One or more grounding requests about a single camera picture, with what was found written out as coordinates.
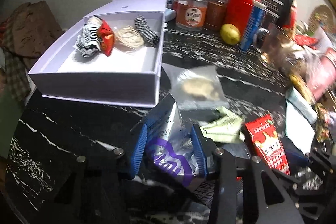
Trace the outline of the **glass measuring mug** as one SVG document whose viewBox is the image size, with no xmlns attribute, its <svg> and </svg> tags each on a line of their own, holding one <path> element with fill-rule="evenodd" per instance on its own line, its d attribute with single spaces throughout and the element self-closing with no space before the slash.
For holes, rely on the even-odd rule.
<svg viewBox="0 0 336 224">
<path fill-rule="evenodd" d="M 260 48 L 259 60 L 268 69 L 276 71 L 283 65 L 293 46 L 294 40 L 282 28 L 271 23 Z"/>
</svg>

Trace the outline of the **purple silver snack packet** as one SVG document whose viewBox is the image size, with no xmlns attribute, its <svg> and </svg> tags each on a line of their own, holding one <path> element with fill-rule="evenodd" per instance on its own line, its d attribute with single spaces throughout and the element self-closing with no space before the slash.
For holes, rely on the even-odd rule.
<svg viewBox="0 0 336 224">
<path fill-rule="evenodd" d="M 147 127 L 145 153 L 153 164 L 188 188 L 199 175 L 190 130 L 178 104 L 165 96 L 139 123 Z"/>
</svg>

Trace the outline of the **yellow lemon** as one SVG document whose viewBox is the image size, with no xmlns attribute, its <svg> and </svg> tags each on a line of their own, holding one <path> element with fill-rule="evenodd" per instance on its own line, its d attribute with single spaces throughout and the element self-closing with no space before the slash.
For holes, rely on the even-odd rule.
<svg viewBox="0 0 336 224">
<path fill-rule="evenodd" d="M 226 44 L 236 45 L 240 42 L 240 31 L 232 24 L 226 23 L 222 25 L 220 35 Z"/>
</svg>

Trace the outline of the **large red snack packet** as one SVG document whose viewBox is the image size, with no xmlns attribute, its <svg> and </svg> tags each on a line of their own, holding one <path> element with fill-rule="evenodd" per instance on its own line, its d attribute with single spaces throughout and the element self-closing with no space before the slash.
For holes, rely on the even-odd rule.
<svg viewBox="0 0 336 224">
<path fill-rule="evenodd" d="M 270 169 L 290 175 L 289 164 L 284 147 L 280 141 L 274 121 L 270 114 L 245 124 L 257 155 Z"/>
</svg>

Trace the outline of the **small red gold snack packet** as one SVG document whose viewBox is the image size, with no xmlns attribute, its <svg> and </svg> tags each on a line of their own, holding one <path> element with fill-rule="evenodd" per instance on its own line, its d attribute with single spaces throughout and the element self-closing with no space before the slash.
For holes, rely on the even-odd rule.
<svg viewBox="0 0 336 224">
<path fill-rule="evenodd" d="M 97 36 L 100 39 L 101 51 L 109 57 L 115 44 L 114 32 L 105 20 L 99 18 L 98 16 L 96 16 L 96 18 L 101 20 L 101 26 L 98 28 L 97 32 Z"/>
</svg>

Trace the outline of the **clear bag of nuts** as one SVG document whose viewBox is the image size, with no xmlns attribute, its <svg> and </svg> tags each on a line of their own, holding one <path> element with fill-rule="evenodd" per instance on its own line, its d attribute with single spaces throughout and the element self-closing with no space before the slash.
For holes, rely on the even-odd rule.
<svg viewBox="0 0 336 224">
<path fill-rule="evenodd" d="M 180 110 L 211 109 L 227 104 L 215 66 L 185 69 L 163 63 L 162 68 L 170 80 L 169 93 Z"/>
</svg>

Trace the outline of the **brown clothes pile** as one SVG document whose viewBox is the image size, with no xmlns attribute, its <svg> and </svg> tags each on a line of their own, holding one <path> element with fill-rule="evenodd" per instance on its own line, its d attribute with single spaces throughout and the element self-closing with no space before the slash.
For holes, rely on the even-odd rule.
<svg viewBox="0 0 336 224">
<path fill-rule="evenodd" d="M 20 5 L 1 24 L 6 86 L 15 100 L 20 102 L 30 94 L 27 72 L 62 34 L 45 1 Z"/>
</svg>

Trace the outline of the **white tissue pack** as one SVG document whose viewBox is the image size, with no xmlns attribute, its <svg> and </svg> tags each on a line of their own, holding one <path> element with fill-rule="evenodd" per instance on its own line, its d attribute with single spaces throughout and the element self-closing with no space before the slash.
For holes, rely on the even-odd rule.
<svg viewBox="0 0 336 224">
<path fill-rule="evenodd" d="M 291 87 L 286 91 L 285 134 L 303 154 L 310 153 L 315 137 L 317 113 L 303 96 Z"/>
</svg>

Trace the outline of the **red plastic canister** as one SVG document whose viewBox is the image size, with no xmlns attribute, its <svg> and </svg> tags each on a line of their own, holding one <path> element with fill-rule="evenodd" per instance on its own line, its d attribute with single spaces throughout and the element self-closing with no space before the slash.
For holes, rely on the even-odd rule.
<svg viewBox="0 0 336 224">
<path fill-rule="evenodd" d="M 252 11 L 253 1 L 259 2 L 259 0 L 229 0 L 224 24 L 234 25 L 239 30 L 240 35 L 243 35 Z"/>
</svg>

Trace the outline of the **blue effervescent tablet tube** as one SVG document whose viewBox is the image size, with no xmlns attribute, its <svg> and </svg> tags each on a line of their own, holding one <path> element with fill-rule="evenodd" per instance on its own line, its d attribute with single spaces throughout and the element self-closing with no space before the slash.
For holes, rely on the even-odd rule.
<svg viewBox="0 0 336 224">
<path fill-rule="evenodd" d="M 247 26 L 244 30 L 244 34 L 241 38 L 239 49 L 243 52 L 246 52 L 253 42 L 253 36 L 257 29 L 260 26 L 260 23 L 263 19 L 266 5 L 262 4 L 259 1 L 253 0 L 253 7 L 250 13 Z"/>
</svg>

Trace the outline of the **black white striped sock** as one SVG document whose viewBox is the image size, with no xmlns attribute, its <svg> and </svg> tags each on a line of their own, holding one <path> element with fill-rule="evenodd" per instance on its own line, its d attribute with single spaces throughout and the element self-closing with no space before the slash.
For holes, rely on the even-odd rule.
<svg viewBox="0 0 336 224">
<path fill-rule="evenodd" d="M 73 46 L 82 57 L 90 58 L 96 53 L 101 52 L 100 42 L 98 36 L 99 28 L 102 25 L 102 20 L 97 16 L 88 19 L 87 23 L 81 30 L 80 35 L 77 36 L 75 45 Z"/>
</svg>

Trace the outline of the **black white checkered cloth roll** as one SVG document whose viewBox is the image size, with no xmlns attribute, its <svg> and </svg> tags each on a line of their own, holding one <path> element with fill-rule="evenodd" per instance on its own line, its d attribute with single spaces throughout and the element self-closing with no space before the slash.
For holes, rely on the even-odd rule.
<svg viewBox="0 0 336 224">
<path fill-rule="evenodd" d="M 159 43 L 158 35 L 149 27 L 144 16 L 139 15 L 134 19 L 134 27 L 146 43 L 151 46 L 156 46 Z"/>
</svg>

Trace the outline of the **green white paper sachet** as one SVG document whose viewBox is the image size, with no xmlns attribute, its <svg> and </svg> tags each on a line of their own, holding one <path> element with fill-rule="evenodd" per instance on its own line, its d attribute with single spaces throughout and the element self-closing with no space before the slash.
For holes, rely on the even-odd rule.
<svg viewBox="0 0 336 224">
<path fill-rule="evenodd" d="M 244 124 L 244 117 L 235 114 L 224 106 L 217 108 L 220 118 L 201 126 L 203 136 L 219 143 L 237 143 L 245 141 L 241 132 Z"/>
</svg>

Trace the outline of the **red spice jar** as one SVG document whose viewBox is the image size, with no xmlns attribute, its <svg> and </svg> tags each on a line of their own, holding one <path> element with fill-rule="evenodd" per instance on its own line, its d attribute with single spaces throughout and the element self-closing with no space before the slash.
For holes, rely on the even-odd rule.
<svg viewBox="0 0 336 224">
<path fill-rule="evenodd" d="M 204 27 L 220 31 L 226 13 L 227 0 L 209 0 Z"/>
</svg>

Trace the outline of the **open white gift box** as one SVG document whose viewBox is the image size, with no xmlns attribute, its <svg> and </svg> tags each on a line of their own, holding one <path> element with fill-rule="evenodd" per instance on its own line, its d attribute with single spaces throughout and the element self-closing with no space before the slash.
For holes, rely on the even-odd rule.
<svg viewBox="0 0 336 224">
<path fill-rule="evenodd" d="M 159 100 L 167 0 L 112 0 L 43 53 L 29 76 L 44 97 L 153 107 Z"/>
</svg>

